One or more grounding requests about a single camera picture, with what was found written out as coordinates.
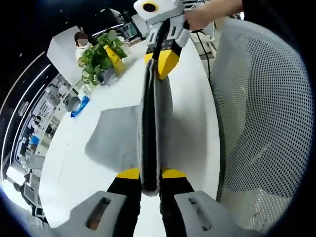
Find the gray mesh chair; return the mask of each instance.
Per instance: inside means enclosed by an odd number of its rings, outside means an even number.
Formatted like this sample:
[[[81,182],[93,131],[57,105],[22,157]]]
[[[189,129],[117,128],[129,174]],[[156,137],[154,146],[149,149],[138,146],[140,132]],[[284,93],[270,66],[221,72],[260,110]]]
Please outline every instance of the gray mesh chair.
[[[286,210],[308,162],[312,90],[299,54],[271,31],[227,19],[211,73],[221,139],[218,201],[265,233]]]

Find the desk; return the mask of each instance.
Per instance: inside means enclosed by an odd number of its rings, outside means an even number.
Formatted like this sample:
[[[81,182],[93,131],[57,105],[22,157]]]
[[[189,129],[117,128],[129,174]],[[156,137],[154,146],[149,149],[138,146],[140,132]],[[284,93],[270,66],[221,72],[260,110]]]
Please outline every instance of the desk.
[[[96,87],[90,102],[76,118],[63,117],[44,162],[39,195],[51,227],[66,222],[73,207],[99,190],[106,191],[116,173],[92,160],[84,147],[97,125],[101,111],[139,105],[144,80],[146,43],[131,47],[135,61],[114,85]],[[216,198],[220,144],[215,104],[207,76],[191,40],[169,74],[173,121],[168,140],[170,166],[185,171],[195,190]],[[159,198],[142,196],[135,236],[161,236],[164,227]]]

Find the gray cloth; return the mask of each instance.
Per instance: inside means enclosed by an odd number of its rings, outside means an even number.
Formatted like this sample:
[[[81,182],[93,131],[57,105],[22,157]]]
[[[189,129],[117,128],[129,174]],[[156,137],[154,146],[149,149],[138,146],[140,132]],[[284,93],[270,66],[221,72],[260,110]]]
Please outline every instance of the gray cloth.
[[[98,124],[85,146],[93,161],[121,172],[138,167],[138,106],[102,111]]]

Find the yellow bottle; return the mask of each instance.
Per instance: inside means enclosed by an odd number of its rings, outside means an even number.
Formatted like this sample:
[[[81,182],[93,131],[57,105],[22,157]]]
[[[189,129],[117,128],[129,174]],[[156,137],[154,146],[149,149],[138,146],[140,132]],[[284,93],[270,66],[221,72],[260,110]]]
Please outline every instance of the yellow bottle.
[[[116,75],[119,76],[122,72],[125,71],[125,64],[122,62],[121,58],[116,53],[114,53],[113,50],[110,49],[108,45],[104,46],[103,48],[105,49],[110,61],[113,64]]]

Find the blue object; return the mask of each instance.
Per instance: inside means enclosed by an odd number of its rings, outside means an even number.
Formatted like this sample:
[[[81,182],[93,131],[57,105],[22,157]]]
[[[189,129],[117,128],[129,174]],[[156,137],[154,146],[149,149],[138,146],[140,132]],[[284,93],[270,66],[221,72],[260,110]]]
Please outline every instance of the blue object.
[[[76,116],[78,116],[78,114],[80,114],[80,112],[84,109],[84,107],[88,104],[89,102],[89,97],[87,97],[86,95],[82,98],[80,105],[78,106],[78,108],[75,111],[72,111],[70,113],[70,117],[71,118],[75,118]]]
[[[35,146],[37,146],[38,144],[39,144],[39,142],[40,142],[40,140],[39,140],[39,138],[38,137],[36,137],[36,136],[32,136],[31,137],[31,145],[35,145]]]

